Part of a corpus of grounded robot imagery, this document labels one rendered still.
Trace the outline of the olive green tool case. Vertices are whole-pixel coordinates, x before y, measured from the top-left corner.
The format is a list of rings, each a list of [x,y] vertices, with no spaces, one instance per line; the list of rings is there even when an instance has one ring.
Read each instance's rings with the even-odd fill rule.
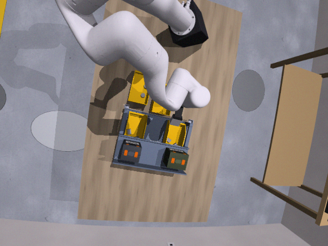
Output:
[[[167,168],[186,170],[189,155],[183,150],[166,148],[163,162]]]

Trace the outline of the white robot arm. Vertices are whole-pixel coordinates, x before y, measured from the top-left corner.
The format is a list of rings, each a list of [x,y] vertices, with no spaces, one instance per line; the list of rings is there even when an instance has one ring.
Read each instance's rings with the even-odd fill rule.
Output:
[[[100,66],[123,58],[140,71],[151,99],[175,111],[170,125],[180,125],[183,107],[205,107],[210,101],[210,92],[186,69],[175,69],[166,85],[168,54],[133,13],[119,11],[97,24],[92,13],[107,1],[55,0],[86,55]],[[186,35],[194,28],[195,15],[189,9],[191,0],[187,0],[185,7],[185,2],[178,0],[122,1],[160,18],[177,35]]]

